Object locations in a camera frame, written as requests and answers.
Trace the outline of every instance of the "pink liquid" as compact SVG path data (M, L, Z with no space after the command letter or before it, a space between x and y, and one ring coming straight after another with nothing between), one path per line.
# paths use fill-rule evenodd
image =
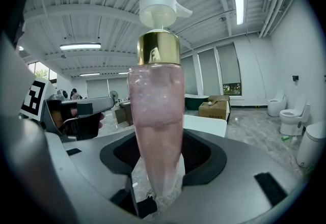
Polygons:
M179 65L153 64L128 74L133 123L154 192L174 188L182 145L184 77Z

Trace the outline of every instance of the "floor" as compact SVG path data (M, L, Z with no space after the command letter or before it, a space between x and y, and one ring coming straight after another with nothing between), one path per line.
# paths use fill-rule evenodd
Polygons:
M198 115L198 111L186 110L185 113L193 116ZM103 127L99 130L99 137L133 128L133 126L128 126L126 122L117 124L111 111L105 112L104 115L105 119L102 121ZM279 132L280 125L280 119L278 117L270 117L267 114L266 108L233 108L231 109L225 138L260 148L283 165L284 168L287 168L298 178L302 178L304 172L296 164L295 160L302 136L297 136L298 141L296 144L292 144L291 139L282 141L281 137L283 135ZM183 165L182 156L180 157L179 165ZM165 212L180 195L183 175L184 168L180 166L175 189L166 197L156 198L158 211L148 215L145 220L151 221L159 214ZM136 201L144 200L151 186L142 158L139 159L132 172L132 180Z

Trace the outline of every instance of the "white toilet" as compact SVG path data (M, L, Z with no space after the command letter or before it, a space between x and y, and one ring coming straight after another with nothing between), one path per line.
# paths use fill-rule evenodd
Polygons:
M307 126L296 157L299 166L307 168L317 164L325 146L325 130L326 121Z
M304 96L298 97L294 109L286 109L280 112L281 129L284 135L302 135L303 124L309 118L310 104Z
M269 116L277 117L280 115L280 111L286 107L286 97L283 89L278 89L276 97L268 101L267 113Z

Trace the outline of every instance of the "fluorescent light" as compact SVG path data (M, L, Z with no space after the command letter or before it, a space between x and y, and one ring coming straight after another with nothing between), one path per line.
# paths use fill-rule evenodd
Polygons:
M236 7L236 24L243 24L243 0L235 0Z
M92 73L92 74L81 74L80 76L89 76L89 75L99 75L100 73Z
M68 44L61 45L61 50L70 50L70 49L90 49L90 48L101 48L99 43L79 43L79 44Z

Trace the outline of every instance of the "gold bottle cap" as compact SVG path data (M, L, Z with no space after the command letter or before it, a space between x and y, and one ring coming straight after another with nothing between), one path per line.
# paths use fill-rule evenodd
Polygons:
M138 65L171 63L180 65L179 38L169 32L149 32L139 37Z

